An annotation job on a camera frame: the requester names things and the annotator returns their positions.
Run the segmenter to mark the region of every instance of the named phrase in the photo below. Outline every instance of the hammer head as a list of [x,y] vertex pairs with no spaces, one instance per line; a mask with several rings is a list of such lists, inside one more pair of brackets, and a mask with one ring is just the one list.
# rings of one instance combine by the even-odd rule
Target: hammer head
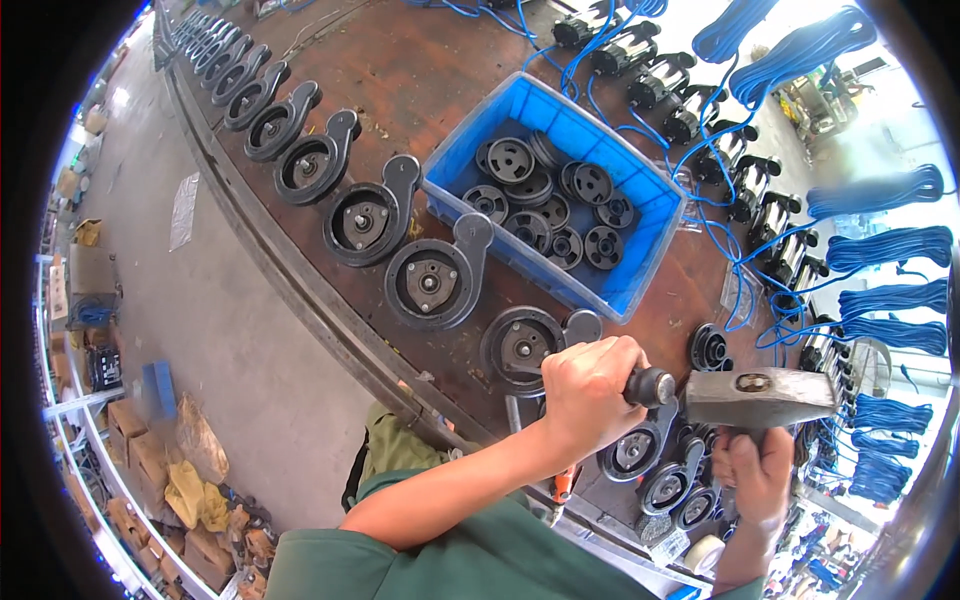
[[840,398],[820,372],[760,367],[690,374],[681,402],[689,422],[769,429],[834,415]]

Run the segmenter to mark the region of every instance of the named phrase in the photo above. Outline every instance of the white tape roll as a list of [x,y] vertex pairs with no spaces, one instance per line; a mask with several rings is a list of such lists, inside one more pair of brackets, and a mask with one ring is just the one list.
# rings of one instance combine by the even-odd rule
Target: white tape roll
[[703,575],[717,565],[725,547],[727,545],[716,536],[704,536],[687,551],[684,565],[693,571],[694,575]]

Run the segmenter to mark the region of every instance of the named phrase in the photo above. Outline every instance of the workbench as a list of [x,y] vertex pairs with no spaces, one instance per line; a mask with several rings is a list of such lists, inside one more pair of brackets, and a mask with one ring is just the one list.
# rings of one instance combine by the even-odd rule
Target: workbench
[[[526,7],[530,29],[541,40],[552,40],[550,28],[560,13],[546,4]],[[380,182],[383,164],[393,155],[411,154],[423,164],[461,119],[534,52],[527,39],[490,18],[470,19],[390,0],[316,0],[300,12],[281,12],[259,23],[239,6],[224,17],[254,43],[268,44],[272,60],[284,56],[304,26],[300,41],[314,35],[305,47],[293,43],[288,56],[292,75],[277,98],[303,81],[320,84],[324,97],[307,116],[308,132],[322,132],[326,118],[340,108],[359,113],[363,134],[353,145],[342,186]],[[570,58],[563,51],[555,51],[555,56],[561,63]],[[391,407],[391,402],[403,400],[403,410],[410,411],[408,422],[436,421],[435,410],[465,439],[488,444],[507,435],[503,391],[480,368],[480,337],[493,318],[511,306],[538,306],[558,321],[569,309],[489,256],[480,301],[461,325],[428,334],[404,327],[384,301],[384,266],[351,269],[338,263],[322,237],[326,203],[304,208],[281,200],[274,189],[274,164],[245,157],[244,135],[220,127],[223,110],[210,104],[210,93],[200,89],[182,55],[175,63],[168,86],[181,99],[177,111],[183,113],[187,137],[198,144],[194,154],[204,179],[211,187],[219,182],[221,189],[214,195],[228,221],[304,324],[375,397]],[[585,60],[576,78],[582,89],[587,64]],[[559,73],[546,61],[534,60],[529,72],[558,85]],[[614,124],[628,122],[623,100],[628,82],[604,81],[594,88],[595,99]],[[582,106],[587,105],[585,96]],[[659,107],[647,120],[662,121],[668,109]],[[642,136],[624,136],[653,160],[662,158]],[[683,148],[672,149],[670,158],[676,161],[683,153]],[[709,194],[719,198],[721,192],[716,188]],[[412,234],[451,241],[450,229],[428,215],[425,204],[418,192]],[[720,209],[708,210],[707,216],[726,221]],[[733,230],[744,239],[745,226],[734,223]],[[678,230],[633,319],[622,326],[605,323],[605,334],[635,337],[653,365],[672,372],[683,384],[690,371],[691,332],[704,322],[722,324],[729,314],[719,302],[728,265],[705,232]],[[769,311],[758,313],[753,326],[728,335],[738,366],[773,364],[772,350],[754,346],[758,333],[772,323]],[[398,379],[403,381],[399,390]],[[529,422],[534,403],[521,404]],[[607,533],[614,532],[621,546],[636,550],[636,538],[630,540],[639,516],[634,488],[607,480],[596,462],[587,459],[567,513],[582,522],[606,523]]]

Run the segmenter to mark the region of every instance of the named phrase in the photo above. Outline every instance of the hand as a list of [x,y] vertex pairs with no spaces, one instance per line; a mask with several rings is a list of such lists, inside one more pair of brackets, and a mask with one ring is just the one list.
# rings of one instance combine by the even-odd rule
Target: hand
[[726,428],[713,447],[713,475],[736,488],[736,510],[754,525],[777,526],[786,516],[787,488],[793,466],[793,438],[782,427],[768,429],[763,455],[747,435],[731,440]]
[[634,367],[649,368],[647,355],[630,336],[580,343],[543,359],[547,443],[566,468],[616,441],[647,416],[623,399]]

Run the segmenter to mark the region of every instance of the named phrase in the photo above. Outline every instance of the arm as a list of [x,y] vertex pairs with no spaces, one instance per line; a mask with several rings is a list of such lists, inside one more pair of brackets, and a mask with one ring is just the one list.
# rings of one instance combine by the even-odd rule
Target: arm
[[578,344],[543,360],[547,412],[519,433],[364,498],[340,529],[395,550],[426,543],[524,485],[552,477],[646,417],[621,394],[633,367],[649,367],[631,337]]
[[714,595],[767,575],[786,518],[792,465],[793,438],[782,427],[767,430],[762,457],[749,436],[717,438],[713,474],[736,488],[740,524],[717,563]]

